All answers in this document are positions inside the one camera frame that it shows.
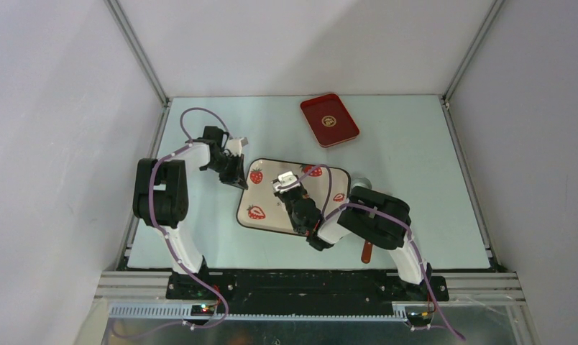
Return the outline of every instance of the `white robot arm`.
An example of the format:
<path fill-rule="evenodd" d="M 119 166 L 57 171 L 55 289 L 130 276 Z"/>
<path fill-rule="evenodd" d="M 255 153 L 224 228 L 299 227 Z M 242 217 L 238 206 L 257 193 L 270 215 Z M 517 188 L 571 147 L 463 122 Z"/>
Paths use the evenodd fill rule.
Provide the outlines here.
<path fill-rule="evenodd" d="M 205 127 L 204 135 L 188 144 L 189 148 L 164 161 L 156 173 L 155 185 L 165 185 L 164 190 L 154 190 L 155 218 L 162 231 L 157 231 L 163 241 L 170 242 L 173 270 L 180 274 L 185 269 L 196 273 L 200 270 L 203 256 L 193 242 L 190 232 L 182 229 L 182 220 L 188 212 L 189 176 L 198 170 L 211 169 L 219 173 L 222 183 L 247 189 L 244 177 L 242 148 L 246 138 L 228 138 L 217 127 Z M 152 167 L 157 160 L 143 159 L 137 166 L 134 189 L 133 212 L 149 226 L 153 226 L 148 204 L 149 181 Z"/>
<path fill-rule="evenodd" d="M 275 195 L 285 204 L 295 232 L 306 235 L 306 241 L 317 250 L 332 247 L 347 234 L 355 233 L 378 247 L 386 249 L 397 265 L 399 278 L 410 284 L 423 282 L 421 264 L 409 239 L 407 230 L 384 219 L 390 216 L 409 223 L 409 206 L 393 198 L 363 187 L 355 187 L 349 202 L 341 208 L 340 217 L 323 219 L 315 202 L 291 171 L 284 172 L 272 182 Z"/>

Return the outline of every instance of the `gold logo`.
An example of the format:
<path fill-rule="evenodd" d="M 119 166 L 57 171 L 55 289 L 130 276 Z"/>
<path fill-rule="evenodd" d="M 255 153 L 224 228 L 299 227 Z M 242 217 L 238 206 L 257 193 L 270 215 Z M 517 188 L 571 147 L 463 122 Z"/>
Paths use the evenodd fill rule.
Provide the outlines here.
<path fill-rule="evenodd" d="M 333 127 L 336 125 L 336 118 L 331 115 L 327 115 L 321 120 L 321 122 L 323 122 L 325 127 Z"/>

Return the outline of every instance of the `strawberry-patterned tray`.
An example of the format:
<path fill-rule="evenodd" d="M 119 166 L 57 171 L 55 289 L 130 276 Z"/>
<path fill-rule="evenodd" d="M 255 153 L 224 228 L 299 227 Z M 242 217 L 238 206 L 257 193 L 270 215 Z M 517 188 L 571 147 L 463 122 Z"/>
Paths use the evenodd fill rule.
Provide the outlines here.
<path fill-rule="evenodd" d="M 301 176 L 312 167 L 312 165 L 266 159 L 255 160 L 251 163 L 247 176 L 249 189 L 242 193 L 236 214 L 238 223 L 247 228 L 300 236 L 293 232 L 285 206 L 274 196 L 272 180 L 289 170 Z M 323 207 L 327 196 L 329 187 L 327 178 L 327 169 L 316 169 L 310 172 L 309 177 L 302 180 L 304 188 L 319 208 Z M 332 167 L 331 182 L 331 195 L 326 213 L 344 203 L 350 186 L 350 176 L 346 171 Z"/>

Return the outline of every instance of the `red tray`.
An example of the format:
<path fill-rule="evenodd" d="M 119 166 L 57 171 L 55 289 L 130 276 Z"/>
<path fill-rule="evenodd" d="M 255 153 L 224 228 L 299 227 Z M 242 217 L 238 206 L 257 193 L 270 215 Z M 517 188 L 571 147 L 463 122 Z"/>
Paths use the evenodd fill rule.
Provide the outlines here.
<path fill-rule="evenodd" d="M 322 147 L 347 142 L 359 135 L 359 127 L 335 93 L 309 99 L 300 107 Z"/>

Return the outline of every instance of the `white wall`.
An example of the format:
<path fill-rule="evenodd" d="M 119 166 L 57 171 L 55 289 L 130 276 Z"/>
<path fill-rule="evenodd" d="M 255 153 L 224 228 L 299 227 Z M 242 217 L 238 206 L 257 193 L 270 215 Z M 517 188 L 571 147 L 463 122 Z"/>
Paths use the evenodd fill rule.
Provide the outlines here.
<path fill-rule="evenodd" d="M 0 344 L 72 344 L 160 105 L 103 1 L 0 1 Z"/>
<path fill-rule="evenodd" d="M 443 93 L 491 3 L 122 1 L 170 96 Z"/>
<path fill-rule="evenodd" d="M 578 344 L 578 1 L 508 1 L 451 110 L 543 344 Z"/>

